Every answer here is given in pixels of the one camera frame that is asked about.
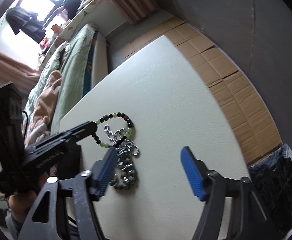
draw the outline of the white wall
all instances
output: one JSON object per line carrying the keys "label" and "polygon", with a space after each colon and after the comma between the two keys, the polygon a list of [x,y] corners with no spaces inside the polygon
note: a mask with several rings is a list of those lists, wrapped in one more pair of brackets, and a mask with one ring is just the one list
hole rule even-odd
{"label": "white wall", "polygon": [[0,19],[0,51],[35,69],[41,50],[25,33],[15,35],[4,15]]}

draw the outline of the brown cardboard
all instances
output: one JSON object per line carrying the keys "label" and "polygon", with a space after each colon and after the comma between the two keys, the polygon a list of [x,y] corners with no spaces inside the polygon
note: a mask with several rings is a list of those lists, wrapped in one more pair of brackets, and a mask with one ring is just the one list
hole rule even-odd
{"label": "brown cardboard", "polygon": [[186,59],[190,59],[193,56],[196,56],[199,52],[188,42],[178,45],[176,47],[184,55]]}
{"label": "brown cardboard", "polygon": [[222,109],[247,164],[281,144],[265,104],[248,79],[214,44],[182,20],[173,17],[123,47],[131,57],[158,36],[166,35],[189,61]]}
{"label": "brown cardboard", "polygon": [[214,43],[208,38],[206,38],[205,35],[198,35],[190,39],[189,43],[193,45],[195,49],[198,50],[199,53],[202,53],[203,51],[209,49],[214,45]]}
{"label": "brown cardboard", "polygon": [[126,58],[130,54],[132,54],[135,51],[134,47],[132,46],[131,43],[127,43],[125,46],[122,48],[123,56]]}
{"label": "brown cardboard", "polygon": [[165,21],[164,23],[169,25],[171,28],[176,28],[177,26],[183,24],[184,21],[177,17],[172,17],[168,19],[167,21]]}
{"label": "brown cardboard", "polygon": [[175,46],[185,42],[185,38],[179,34],[175,29],[171,29],[167,32],[165,32],[163,35],[165,35]]}
{"label": "brown cardboard", "polygon": [[198,36],[200,33],[193,29],[188,24],[184,23],[182,25],[179,25],[178,27],[174,28],[180,35],[182,35],[185,40],[190,40],[196,36]]}
{"label": "brown cardboard", "polygon": [[202,53],[202,56],[221,78],[225,78],[238,71],[237,67],[218,48],[206,50]]}

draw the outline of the white table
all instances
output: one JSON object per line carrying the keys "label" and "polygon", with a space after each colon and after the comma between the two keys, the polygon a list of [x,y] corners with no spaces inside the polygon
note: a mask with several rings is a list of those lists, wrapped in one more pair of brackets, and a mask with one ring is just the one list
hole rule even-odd
{"label": "white table", "polygon": [[[134,158],[138,187],[126,192],[109,187],[95,204],[107,238],[192,238],[204,203],[193,196],[180,163],[183,146],[224,177],[249,175],[214,97],[166,37],[153,41],[103,79],[62,119],[60,130],[115,112],[127,114],[134,122],[141,155]],[[107,124],[116,130],[125,122],[116,118]],[[99,127],[97,134],[105,142],[103,126]],[[92,138],[79,144],[85,168],[106,152]],[[229,210],[226,201],[220,237],[226,236]]]}

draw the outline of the black jacket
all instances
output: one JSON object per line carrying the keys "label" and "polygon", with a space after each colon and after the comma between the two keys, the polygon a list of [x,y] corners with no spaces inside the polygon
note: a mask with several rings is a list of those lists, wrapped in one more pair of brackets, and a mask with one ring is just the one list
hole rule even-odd
{"label": "black jacket", "polygon": [[38,13],[27,11],[19,6],[8,9],[6,20],[14,31],[15,35],[23,31],[37,43],[45,37],[46,31],[42,22],[37,20]]}
{"label": "black jacket", "polygon": [[80,6],[81,0],[64,0],[63,6],[68,12],[68,19],[72,20]]}

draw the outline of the blue gripper pad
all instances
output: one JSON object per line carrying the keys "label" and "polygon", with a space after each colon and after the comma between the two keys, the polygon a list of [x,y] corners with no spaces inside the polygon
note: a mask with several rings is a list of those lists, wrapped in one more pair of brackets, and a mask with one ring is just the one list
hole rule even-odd
{"label": "blue gripper pad", "polygon": [[180,160],[185,170],[193,194],[201,201],[205,199],[205,192],[202,188],[203,178],[195,164],[195,157],[188,147],[181,150]]}
{"label": "blue gripper pad", "polygon": [[114,147],[110,147],[110,154],[106,160],[100,160],[104,162],[103,169],[101,170],[98,178],[97,178],[97,191],[95,196],[99,199],[105,195],[107,190],[107,186],[109,182],[114,177],[114,169],[117,165],[117,151]]}

